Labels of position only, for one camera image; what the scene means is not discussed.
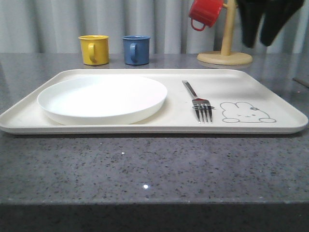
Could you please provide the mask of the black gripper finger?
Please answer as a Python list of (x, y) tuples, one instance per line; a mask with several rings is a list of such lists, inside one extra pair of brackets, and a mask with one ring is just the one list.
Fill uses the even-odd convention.
[(286, 22), (304, 2), (304, 0), (267, 0), (260, 42), (270, 46)]
[(238, 0), (237, 5), (242, 28), (242, 42), (246, 47), (253, 48), (266, 1)]

